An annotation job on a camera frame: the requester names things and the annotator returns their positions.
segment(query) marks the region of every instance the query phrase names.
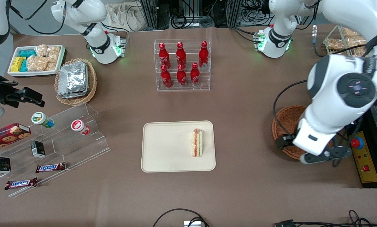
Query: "small black box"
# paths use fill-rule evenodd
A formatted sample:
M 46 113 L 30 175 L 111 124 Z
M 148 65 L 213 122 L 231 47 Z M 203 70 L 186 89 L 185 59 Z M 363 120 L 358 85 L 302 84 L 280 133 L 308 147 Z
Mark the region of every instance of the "small black box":
M 31 142 L 31 151 L 34 157 L 37 157 L 37 158 L 45 157 L 44 144 L 42 142 L 38 142 L 35 140 Z
M 0 157 L 0 173 L 10 172 L 10 159 L 6 157 Z

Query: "snickers bar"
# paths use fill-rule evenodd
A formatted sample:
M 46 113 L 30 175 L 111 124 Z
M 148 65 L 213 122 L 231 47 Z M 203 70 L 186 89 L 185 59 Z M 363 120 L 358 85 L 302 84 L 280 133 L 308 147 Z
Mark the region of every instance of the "snickers bar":
M 61 171 L 66 169 L 65 163 L 37 166 L 36 173 L 48 171 Z
M 31 180 L 25 181 L 8 181 L 5 185 L 5 190 L 18 188 L 18 187 L 28 187 L 28 186 L 37 186 L 37 177 Z

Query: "foil-wrapped item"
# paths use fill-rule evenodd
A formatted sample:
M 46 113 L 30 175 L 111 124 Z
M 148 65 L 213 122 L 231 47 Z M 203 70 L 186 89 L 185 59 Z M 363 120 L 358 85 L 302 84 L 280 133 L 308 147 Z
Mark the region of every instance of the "foil-wrapped item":
M 77 61 L 62 66 L 58 77 L 58 96 L 63 99 L 70 99 L 86 96 L 88 93 L 87 65 L 84 62 Z

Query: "brown tabletop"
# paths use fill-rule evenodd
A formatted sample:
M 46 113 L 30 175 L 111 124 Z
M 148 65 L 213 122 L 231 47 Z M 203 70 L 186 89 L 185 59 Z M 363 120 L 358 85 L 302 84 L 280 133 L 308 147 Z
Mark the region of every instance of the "brown tabletop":
M 332 28 L 319 26 L 318 38 Z M 348 221 L 350 209 L 377 223 L 377 189 L 361 188 L 353 158 L 344 159 L 338 168 L 329 162 L 303 165 L 274 147 L 275 96 L 306 79 L 318 60 L 311 29 L 296 31 L 279 59 L 256 53 L 251 42 L 229 29 L 169 29 L 130 36 L 125 57 L 109 65 L 93 58 L 80 35 L 14 36 L 15 47 L 61 44 L 68 50 L 67 60 L 85 58 L 93 64 L 98 86 L 89 104 L 99 112 L 99 129 L 112 150 L 16 198 L 7 198 L 0 184 L 0 226 L 152 226 L 172 208 L 197 211 L 213 227 L 270 226 L 287 219 L 341 223 Z M 156 90 L 154 39 L 182 37 L 212 40 L 211 91 Z M 16 80 L 43 94 L 46 114 L 69 108 L 55 98 L 53 77 Z M 277 107 L 309 103 L 303 84 L 288 90 Z M 41 111 L 28 103 L 5 109 L 0 127 L 12 122 L 30 125 L 30 116 Z M 144 173 L 144 124 L 193 120 L 214 125 L 216 168 Z M 182 226 L 191 218 L 178 211 L 157 226 Z

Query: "coca-cola bottle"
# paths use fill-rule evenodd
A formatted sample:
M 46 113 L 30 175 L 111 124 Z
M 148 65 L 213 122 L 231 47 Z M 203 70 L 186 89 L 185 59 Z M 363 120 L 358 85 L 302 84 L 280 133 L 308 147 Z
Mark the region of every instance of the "coca-cola bottle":
M 173 83 L 171 82 L 170 73 L 167 71 L 167 68 L 165 65 L 162 65 L 161 69 L 162 69 L 161 77 L 162 77 L 162 82 L 164 83 L 164 86 L 166 88 L 171 88 L 171 86 L 173 86 Z
M 198 85 L 200 85 L 200 70 L 198 70 L 198 64 L 195 62 L 192 64 L 190 77 L 191 77 L 192 85 L 194 87 L 197 87 Z
M 203 41 L 201 43 L 201 50 L 200 50 L 200 53 L 199 53 L 199 61 L 198 61 L 198 65 L 200 66 L 200 68 L 202 69 L 205 69 L 208 67 L 208 48 L 207 48 L 207 42 L 206 41 Z
M 183 69 L 185 69 L 187 58 L 186 58 L 186 52 L 183 49 L 183 43 L 182 42 L 177 43 L 176 56 L 177 56 L 177 64 L 182 65 Z
M 161 59 L 162 65 L 165 65 L 167 69 L 170 69 L 170 58 L 168 57 L 168 52 L 164 47 L 164 43 L 159 43 L 159 58 Z
M 187 86 L 186 72 L 182 65 L 177 66 L 177 81 L 179 82 L 179 87 L 184 88 Z

